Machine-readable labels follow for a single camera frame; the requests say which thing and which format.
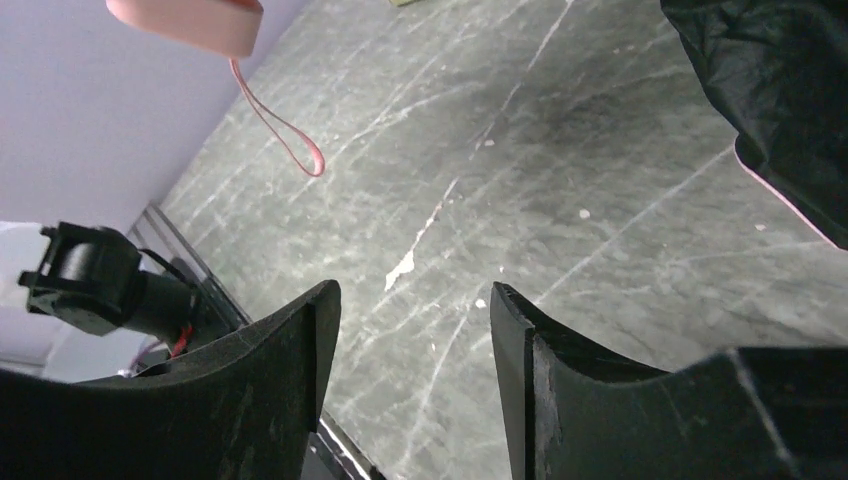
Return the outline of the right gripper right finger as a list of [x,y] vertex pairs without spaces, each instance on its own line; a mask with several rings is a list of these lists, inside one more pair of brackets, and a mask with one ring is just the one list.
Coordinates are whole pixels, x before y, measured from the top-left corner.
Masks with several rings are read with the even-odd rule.
[[847,351],[734,347],[666,372],[495,283],[491,336],[516,479],[843,479]]

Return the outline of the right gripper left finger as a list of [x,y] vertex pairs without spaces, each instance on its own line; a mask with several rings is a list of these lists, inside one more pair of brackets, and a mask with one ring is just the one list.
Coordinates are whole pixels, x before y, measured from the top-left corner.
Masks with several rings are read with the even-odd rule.
[[297,479],[341,317],[326,280],[268,317],[125,378],[1,375],[5,479]]

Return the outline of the pink folding umbrella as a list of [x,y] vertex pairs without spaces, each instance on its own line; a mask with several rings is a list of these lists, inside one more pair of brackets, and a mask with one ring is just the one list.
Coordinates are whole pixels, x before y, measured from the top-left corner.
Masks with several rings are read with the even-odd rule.
[[[811,229],[847,251],[847,1],[660,1],[711,105],[736,129],[740,164]],[[256,116],[307,175],[325,158],[266,107],[239,60],[253,53],[260,1],[106,1],[126,25],[228,59]],[[267,113],[309,148],[306,168]]]

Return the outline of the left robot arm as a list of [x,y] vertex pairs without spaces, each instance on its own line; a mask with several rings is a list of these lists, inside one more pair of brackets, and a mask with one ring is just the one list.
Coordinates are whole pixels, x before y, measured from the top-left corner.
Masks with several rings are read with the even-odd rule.
[[43,226],[48,245],[20,273],[27,312],[96,336],[123,328],[163,341],[179,355],[237,330],[196,276],[120,232],[67,222]]

